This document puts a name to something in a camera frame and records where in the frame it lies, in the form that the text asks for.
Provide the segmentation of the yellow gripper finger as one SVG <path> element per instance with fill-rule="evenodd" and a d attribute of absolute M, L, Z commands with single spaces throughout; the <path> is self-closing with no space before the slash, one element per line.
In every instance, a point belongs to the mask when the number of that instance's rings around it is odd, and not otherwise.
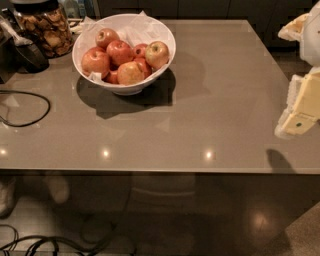
<path fill-rule="evenodd" d="M 304 25 L 308 16 L 309 14 L 305 13 L 290 21 L 280 29 L 278 37 L 287 41 L 302 42 L 304 40 Z"/>
<path fill-rule="evenodd" d="M 287 107 L 275 128 L 275 135 L 291 139 L 303 135 L 320 119 L 320 72 L 304 77 L 293 75 L 289 83 Z"/>

